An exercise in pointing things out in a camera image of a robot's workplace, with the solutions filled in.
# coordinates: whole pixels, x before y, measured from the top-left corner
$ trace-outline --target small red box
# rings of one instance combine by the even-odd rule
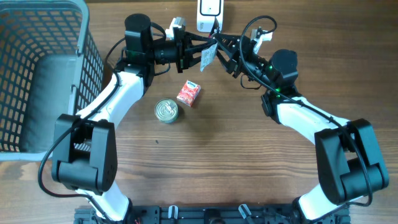
[[[180,93],[177,96],[177,100],[185,103],[188,106],[192,106],[193,101],[197,97],[200,91],[200,85],[197,85],[189,80],[185,82]]]

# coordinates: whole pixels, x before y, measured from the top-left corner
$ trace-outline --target wood grain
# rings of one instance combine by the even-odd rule
[[[90,29],[105,56],[123,37],[128,15],[147,14],[162,27],[182,16],[187,30],[196,32],[196,7],[195,1],[89,4]],[[255,16],[273,16],[278,29],[259,55],[296,51],[297,87],[310,102],[337,116],[372,122],[390,186],[374,195],[371,208],[352,207],[352,219],[355,224],[397,223],[398,4],[226,1],[224,11],[228,34],[240,34]],[[185,80],[203,88],[193,108],[182,105],[176,123],[160,123],[155,104],[174,99]],[[265,117],[263,92],[243,90],[217,61],[203,73],[198,66],[177,73],[173,66],[156,77],[116,133],[122,191],[135,205],[290,203],[308,192],[318,182],[314,146]],[[51,181],[49,165],[45,184],[68,192]],[[0,223],[71,223],[73,210],[87,205],[83,199],[45,195],[37,186],[37,168],[36,163],[0,163]]]

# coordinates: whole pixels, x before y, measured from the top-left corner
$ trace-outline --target table surface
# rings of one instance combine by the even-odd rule
[[[124,19],[147,14],[168,27],[173,17],[196,31],[196,1],[89,4],[90,30],[104,57],[124,35]],[[259,55],[278,49],[298,54],[299,91],[314,105],[374,126],[390,185],[371,208],[351,208],[353,223],[396,223],[398,218],[398,4],[394,1],[226,1],[224,30],[240,34],[255,16],[278,22]],[[258,22],[265,29],[267,22]],[[118,54],[111,57],[114,62]],[[155,104],[175,99],[186,80],[202,86],[193,108],[162,124]],[[318,182],[314,146],[264,115],[264,89],[244,90],[215,60],[155,77],[116,131],[117,182],[134,205],[290,203]],[[38,163],[0,163],[0,223],[71,223],[82,198],[52,198],[37,186]],[[67,193],[44,174],[52,190]]]

